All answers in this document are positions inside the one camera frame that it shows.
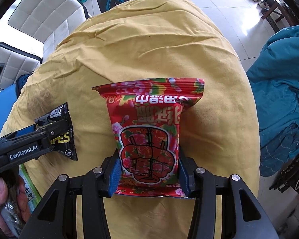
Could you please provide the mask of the person's left hand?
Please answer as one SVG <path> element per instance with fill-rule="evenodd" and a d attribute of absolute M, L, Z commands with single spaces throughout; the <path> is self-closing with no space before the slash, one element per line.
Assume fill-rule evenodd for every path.
<path fill-rule="evenodd" d="M 19 176 L 18 188 L 19 188 L 19 195 L 17 197 L 17 203 L 23 220 L 27 222 L 31 213 L 28 205 L 28 198 L 25 192 L 24 180 L 22 179 L 21 176 Z M 6 202 L 7 198 L 8 198 L 7 184 L 2 178 L 0 178 L 0 207 Z M 9 227 L 7 226 L 6 222 L 4 221 L 3 217 L 1 216 L 1 213 L 0 213 L 0 228 L 7 237 L 11 238 L 14 236 L 11 230 L 9 229 Z"/>

